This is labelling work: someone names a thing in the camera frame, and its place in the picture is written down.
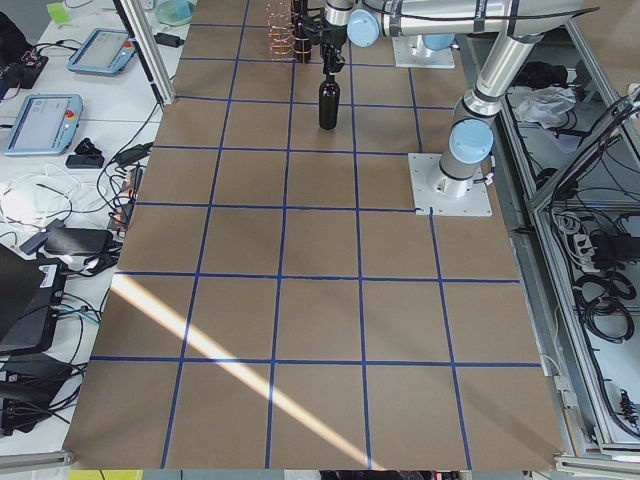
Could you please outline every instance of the white table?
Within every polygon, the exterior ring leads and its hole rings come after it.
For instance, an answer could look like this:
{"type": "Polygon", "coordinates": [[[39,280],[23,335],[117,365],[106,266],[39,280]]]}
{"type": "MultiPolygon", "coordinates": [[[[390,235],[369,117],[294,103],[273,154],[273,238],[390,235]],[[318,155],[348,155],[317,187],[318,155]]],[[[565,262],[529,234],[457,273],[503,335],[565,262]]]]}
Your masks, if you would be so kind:
{"type": "MultiPolygon", "coordinates": [[[[122,28],[122,23],[113,10],[103,10],[106,0],[96,0],[87,7],[71,11],[72,22],[69,26],[57,27],[50,24],[44,32],[40,43],[55,42],[63,38],[73,38],[83,41],[91,30],[95,27],[122,28]]],[[[155,23],[155,31],[160,27],[153,17],[148,14],[151,22],[155,23]]],[[[188,26],[171,29],[170,33],[186,37],[188,26]]],[[[160,47],[161,54],[165,60],[169,75],[175,73],[181,48],[174,49],[160,47]]],[[[26,205],[34,202],[42,206],[48,202],[48,193],[41,188],[35,187],[35,183],[43,183],[52,188],[64,190],[77,181],[81,188],[75,190],[72,201],[74,210],[94,209],[100,206],[103,201],[99,200],[95,184],[100,170],[68,170],[64,163],[68,153],[85,137],[91,138],[97,148],[103,151],[103,155],[110,159],[125,143],[127,143],[143,121],[148,117],[151,109],[155,105],[155,98],[149,87],[147,79],[140,65],[138,58],[126,67],[125,71],[116,77],[85,76],[69,72],[66,64],[69,55],[61,49],[51,48],[46,51],[50,56],[49,64],[46,66],[43,75],[38,79],[36,88],[33,90],[21,91],[14,99],[0,103],[0,123],[12,124],[22,105],[23,99],[30,93],[77,93],[83,98],[84,111],[80,119],[80,124],[71,148],[68,152],[58,156],[39,157],[7,157],[0,154],[0,193],[4,192],[6,186],[13,181],[20,191],[22,200],[26,205]]],[[[156,136],[162,112],[156,112],[149,124],[133,142],[146,143],[153,141],[156,136]]],[[[0,146],[4,146],[9,136],[9,130],[0,130],[0,146]]],[[[108,179],[101,181],[103,191],[108,187],[108,179]]],[[[11,207],[11,203],[3,200],[3,207],[11,207]]],[[[68,203],[61,200],[56,206],[66,208],[68,203]]],[[[105,228],[109,217],[108,208],[92,214],[72,214],[65,223],[69,227],[80,228],[105,228]]],[[[17,235],[18,245],[27,240],[33,231],[19,226],[11,226],[0,223],[0,235],[13,231],[17,235]]],[[[12,245],[13,235],[8,235],[0,239],[4,245],[12,245]]],[[[81,264],[72,263],[72,268],[78,268],[81,264]]],[[[98,308],[100,302],[109,288],[113,269],[101,273],[95,278],[70,277],[67,280],[65,292],[78,295],[94,307],[98,308]]],[[[80,305],[78,302],[69,300],[72,305],[80,305]]],[[[58,321],[53,346],[46,354],[61,361],[68,361],[73,354],[80,333],[79,320],[76,317],[58,321]]],[[[84,321],[84,334],[79,352],[74,363],[88,361],[91,349],[97,333],[97,326],[89,321],[84,321]]],[[[58,398],[65,398],[77,386],[77,380],[67,382],[60,391],[58,398]]],[[[73,408],[69,408],[61,415],[70,419],[73,415],[73,408]]],[[[0,455],[16,455],[53,452],[60,450],[64,438],[67,434],[68,425],[51,417],[36,425],[33,431],[28,434],[14,432],[11,437],[0,438],[0,455]]]]}
{"type": "MultiPolygon", "coordinates": [[[[75,18],[72,18],[69,25],[57,26],[51,22],[38,43],[55,43],[62,39],[83,42],[97,27],[124,29],[120,17],[114,10],[94,7],[91,13],[86,12],[81,16],[75,12],[73,14],[75,18]]],[[[161,26],[153,13],[148,13],[147,18],[154,33],[164,31],[178,35],[180,38],[186,37],[187,25],[176,28],[161,26]]],[[[67,42],[66,45],[78,46],[73,42],[67,42]]],[[[182,48],[162,45],[158,48],[169,76],[174,75],[182,48]]],[[[0,103],[0,116],[15,117],[24,97],[29,94],[77,93],[82,97],[86,110],[82,115],[83,120],[139,122],[147,118],[156,99],[137,55],[120,74],[114,77],[102,77],[67,70],[67,62],[72,53],[70,50],[55,47],[44,50],[43,55],[49,56],[49,62],[34,88],[21,90],[15,98],[0,103]]],[[[13,93],[15,90],[10,90],[6,97],[11,97],[13,93]]],[[[156,113],[153,121],[159,121],[160,118],[161,113],[156,113]]]]}

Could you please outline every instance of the brown cardboard surface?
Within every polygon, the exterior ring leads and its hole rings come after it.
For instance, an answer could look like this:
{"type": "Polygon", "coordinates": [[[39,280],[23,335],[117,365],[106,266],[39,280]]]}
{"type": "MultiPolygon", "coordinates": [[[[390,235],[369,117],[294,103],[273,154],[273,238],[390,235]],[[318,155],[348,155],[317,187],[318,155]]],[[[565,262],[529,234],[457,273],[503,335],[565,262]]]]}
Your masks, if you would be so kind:
{"type": "Polygon", "coordinates": [[[412,211],[406,153],[444,148],[461,66],[347,46],[322,130],[321,67],[265,62],[264,13],[199,3],[66,446],[83,468],[546,468],[495,198],[412,211]]]}

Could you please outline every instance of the computer screen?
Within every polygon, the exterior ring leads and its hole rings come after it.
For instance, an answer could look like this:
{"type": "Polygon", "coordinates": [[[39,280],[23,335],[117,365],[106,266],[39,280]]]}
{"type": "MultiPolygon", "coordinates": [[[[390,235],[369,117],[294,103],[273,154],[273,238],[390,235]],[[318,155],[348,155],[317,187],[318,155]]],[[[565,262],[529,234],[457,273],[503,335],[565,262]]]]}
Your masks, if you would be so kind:
{"type": "Polygon", "coordinates": [[[24,315],[44,277],[38,265],[0,245],[0,339],[24,315]]]}
{"type": "Polygon", "coordinates": [[[74,64],[79,67],[107,68],[113,63],[129,35],[121,32],[99,32],[91,43],[84,47],[74,64]]]}
{"type": "Polygon", "coordinates": [[[11,147],[35,150],[54,146],[68,107],[69,97],[32,98],[11,147]]]}

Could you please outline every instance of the plastic bag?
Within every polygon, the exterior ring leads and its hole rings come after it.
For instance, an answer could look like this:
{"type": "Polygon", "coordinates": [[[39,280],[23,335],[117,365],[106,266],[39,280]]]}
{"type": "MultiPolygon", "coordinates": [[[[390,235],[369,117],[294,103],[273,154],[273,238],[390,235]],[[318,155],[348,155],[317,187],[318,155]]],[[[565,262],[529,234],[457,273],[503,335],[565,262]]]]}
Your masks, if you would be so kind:
{"type": "Polygon", "coordinates": [[[529,92],[513,112],[519,122],[539,123],[544,128],[566,123],[566,112],[576,104],[570,88],[548,87],[529,92]]]}

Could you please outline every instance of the mounting plate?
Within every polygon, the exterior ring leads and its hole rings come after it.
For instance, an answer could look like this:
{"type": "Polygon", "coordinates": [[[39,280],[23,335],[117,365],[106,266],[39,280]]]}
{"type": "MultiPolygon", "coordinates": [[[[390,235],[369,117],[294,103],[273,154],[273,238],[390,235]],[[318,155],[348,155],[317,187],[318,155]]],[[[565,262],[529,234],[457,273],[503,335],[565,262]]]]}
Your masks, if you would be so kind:
{"type": "Polygon", "coordinates": [[[393,54],[396,59],[396,67],[414,68],[455,68],[453,53],[450,48],[437,52],[430,51],[429,56],[413,55],[415,37],[394,37],[393,54]]]}
{"type": "MultiPolygon", "coordinates": [[[[471,190],[457,200],[443,198],[427,185],[427,173],[440,161],[441,156],[435,153],[409,154],[409,172],[416,214],[429,215],[433,209],[434,215],[445,217],[490,217],[491,204],[484,183],[474,183],[471,190]]],[[[479,167],[474,178],[483,178],[479,167]]]]}

